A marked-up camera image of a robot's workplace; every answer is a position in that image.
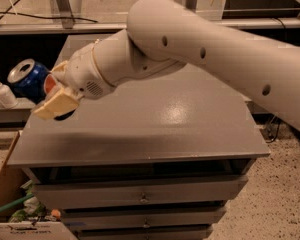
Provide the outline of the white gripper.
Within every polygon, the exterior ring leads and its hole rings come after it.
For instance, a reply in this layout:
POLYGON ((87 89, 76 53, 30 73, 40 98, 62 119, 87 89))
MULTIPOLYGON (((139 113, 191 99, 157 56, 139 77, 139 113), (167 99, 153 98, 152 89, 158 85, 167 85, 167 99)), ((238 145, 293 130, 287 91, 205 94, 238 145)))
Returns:
POLYGON ((51 72, 60 72, 58 80, 68 87, 54 87, 47 97, 31 110, 33 115, 43 120, 54 119, 76 110, 81 95, 96 100, 115 90, 97 67, 94 43, 77 50, 68 61, 54 66, 51 72))

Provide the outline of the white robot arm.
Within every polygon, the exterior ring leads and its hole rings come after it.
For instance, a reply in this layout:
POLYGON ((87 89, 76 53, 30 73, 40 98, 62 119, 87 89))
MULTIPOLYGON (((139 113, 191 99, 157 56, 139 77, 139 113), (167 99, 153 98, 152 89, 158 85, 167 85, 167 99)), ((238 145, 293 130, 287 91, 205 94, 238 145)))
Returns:
POLYGON ((131 80, 195 65, 300 131, 300 47, 216 25, 171 0, 139 0, 125 29, 55 66, 33 112, 54 119, 131 80))

